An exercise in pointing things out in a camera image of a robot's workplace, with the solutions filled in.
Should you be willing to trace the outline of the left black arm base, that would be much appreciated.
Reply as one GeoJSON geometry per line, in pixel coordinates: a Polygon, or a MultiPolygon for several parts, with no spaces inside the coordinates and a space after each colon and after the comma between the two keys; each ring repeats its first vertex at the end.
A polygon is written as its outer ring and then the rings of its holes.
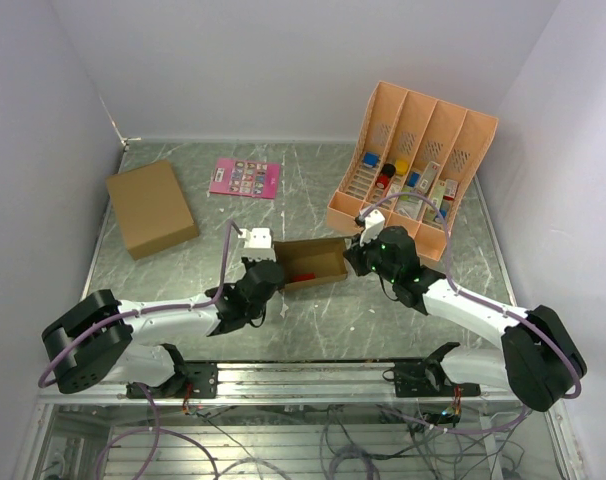
{"type": "Polygon", "coordinates": [[[172,361],[160,367],[136,367],[124,376],[126,397],[139,399],[142,384],[154,399],[214,399],[218,389],[218,365],[203,361],[172,361]]]}

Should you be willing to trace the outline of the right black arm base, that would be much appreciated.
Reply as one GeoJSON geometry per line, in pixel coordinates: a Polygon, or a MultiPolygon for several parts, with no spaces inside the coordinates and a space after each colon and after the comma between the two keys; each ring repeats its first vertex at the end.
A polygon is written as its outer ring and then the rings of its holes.
{"type": "Polygon", "coordinates": [[[393,384],[397,398],[479,397],[481,387],[474,383],[455,384],[435,366],[410,359],[395,362],[382,373],[382,378],[393,384]]]}

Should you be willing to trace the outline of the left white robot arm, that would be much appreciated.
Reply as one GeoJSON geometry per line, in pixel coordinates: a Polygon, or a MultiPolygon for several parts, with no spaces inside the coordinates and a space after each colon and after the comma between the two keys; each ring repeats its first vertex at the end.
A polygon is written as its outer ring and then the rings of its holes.
{"type": "Polygon", "coordinates": [[[186,387],[187,363],[168,338],[258,328],[284,283],[283,268],[262,260],[247,263],[234,283],[178,301],[119,301],[111,290],[98,290],[42,332],[50,363],[39,385],[75,394],[103,381],[142,383],[175,397],[186,387]]]}

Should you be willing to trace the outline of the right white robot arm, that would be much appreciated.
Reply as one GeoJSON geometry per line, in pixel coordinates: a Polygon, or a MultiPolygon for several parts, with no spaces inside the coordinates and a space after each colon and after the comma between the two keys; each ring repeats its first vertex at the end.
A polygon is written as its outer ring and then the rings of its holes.
{"type": "Polygon", "coordinates": [[[580,391],[587,365],[559,315],[550,307],[509,306],[465,289],[421,263],[400,226],[354,235],[344,257],[359,276],[375,274],[392,288],[389,299],[426,316],[451,321],[491,344],[489,350],[442,346],[424,361],[425,387],[448,394],[458,384],[511,391],[545,412],[580,391]]]}

